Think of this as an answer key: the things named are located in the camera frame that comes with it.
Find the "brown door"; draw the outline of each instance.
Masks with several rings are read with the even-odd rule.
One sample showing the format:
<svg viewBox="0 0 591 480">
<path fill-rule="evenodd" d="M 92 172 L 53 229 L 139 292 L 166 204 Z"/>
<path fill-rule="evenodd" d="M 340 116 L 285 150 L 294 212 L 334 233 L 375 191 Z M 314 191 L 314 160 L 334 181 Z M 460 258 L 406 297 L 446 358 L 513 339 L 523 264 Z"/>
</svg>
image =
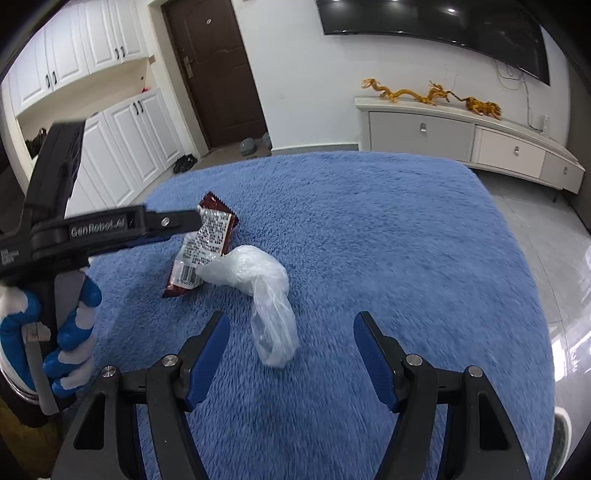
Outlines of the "brown door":
<svg viewBox="0 0 591 480">
<path fill-rule="evenodd" d="M 230 0 L 173 0 L 168 31 L 210 148 L 261 138 L 261 102 Z"/>
</svg>

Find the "barcode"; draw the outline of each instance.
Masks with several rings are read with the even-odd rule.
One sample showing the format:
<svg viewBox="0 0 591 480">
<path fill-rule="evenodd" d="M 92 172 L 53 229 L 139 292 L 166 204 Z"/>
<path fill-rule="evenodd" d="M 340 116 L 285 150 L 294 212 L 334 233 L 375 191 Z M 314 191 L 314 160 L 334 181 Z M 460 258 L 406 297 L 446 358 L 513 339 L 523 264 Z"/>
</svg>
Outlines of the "barcode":
<svg viewBox="0 0 591 480">
<path fill-rule="evenodd" d="M 195 272 L 195 267 L 189 267 L 188 265 L 183 265 L 183 271 L 181 272 L 181 282 L 195 283 L 196 279 L 197 279 L 197 272 Z"/>
</svg>

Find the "wall-mounted tv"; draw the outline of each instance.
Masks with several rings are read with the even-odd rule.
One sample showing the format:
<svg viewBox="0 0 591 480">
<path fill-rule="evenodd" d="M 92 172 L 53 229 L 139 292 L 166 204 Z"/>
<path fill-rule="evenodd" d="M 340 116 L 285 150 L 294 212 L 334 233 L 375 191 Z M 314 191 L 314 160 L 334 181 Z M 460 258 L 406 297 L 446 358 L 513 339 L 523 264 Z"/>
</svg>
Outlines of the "wall-mounted tv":
<svg viewBox="0 0 591 480">
<path fill-rule="evenodd" d="M 317 0 L 324 33 L 406 35 L 469 48 L 550 84 L 540 26 L 517 0 Z"/>
</svg>

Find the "metal screw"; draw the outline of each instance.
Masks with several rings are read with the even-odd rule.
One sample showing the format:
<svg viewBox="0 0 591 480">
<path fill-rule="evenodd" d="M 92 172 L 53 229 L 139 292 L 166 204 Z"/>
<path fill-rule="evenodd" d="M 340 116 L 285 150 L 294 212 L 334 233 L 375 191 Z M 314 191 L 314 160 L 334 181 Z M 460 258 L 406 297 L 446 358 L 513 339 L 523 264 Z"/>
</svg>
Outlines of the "metal screw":
<svg viewBox="0 0 591 480">
<path fill-rule="evenodd" d="M 409 365 L 414 365 L 415 367 L 418 367 L 419 365 L 423 364 L 423 359 L 420 355 L 417 355 L 416 353 L 411 353 L 410 355 L 407 355 L 407 363 Z"/>
<path fill-rule="evenodd" d="M 477 367 L 476 365 L 471 365 L 471 366 L 468 367 L 468 373 L 472 377 L 479 378 L 479 377 L 482 376 L 482 368 Z"/>
<path fill-rule="evenodd" d="M 100 374 L 105 378 L 112 377 L 116 373 L 117 373 L 117 368 L 113 367 L 113 365 L 107 365 L 106 367 L 104 367 L 103 370 L 100 371 Z"/>
<path fill-rule="evenodd" d="M 165 367 L 173 367 L 177 364 L 178 357 L 176 355 L 167 355 L 162 359 L 162 364 Z"/>
</svg>

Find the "blue carpet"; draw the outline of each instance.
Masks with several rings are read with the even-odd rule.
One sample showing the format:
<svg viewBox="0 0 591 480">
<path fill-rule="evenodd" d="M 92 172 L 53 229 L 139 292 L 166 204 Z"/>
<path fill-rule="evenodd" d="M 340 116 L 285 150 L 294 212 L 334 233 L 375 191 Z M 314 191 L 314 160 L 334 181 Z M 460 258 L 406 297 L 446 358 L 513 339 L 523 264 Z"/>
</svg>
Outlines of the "blue carpet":
<svg viewBox="0 0 591 480">
<path fill-rule="evenodd" d="M 231 319 L 207 400 L 189 418 L 212 480 L 370 480 L 395 417 L 381 404 L 353 339 L 368 310 L 385 334 L 435 367 L 480 365 L 529 458 L 544 476 L 553 431 L 550 342 L 529 269 L 478 178 L 449 160 L 380 153 L 270 157 L 175 177 L 148 207 L 184 209 L 214 191 L 252 244 L 287 269 L 300 349 L 284 370 L 264 367 L 251 338 L 251 299 L 206 285 L 162 299 L 181 238 L 98 258 L 103 291 L 96 370 L 145 368 L 177 352 L 216 309 Z M 436 476 L 437 416 L 425 479 Z M 147 415 L 140 433 L 158 478 Z"/>
</svg>

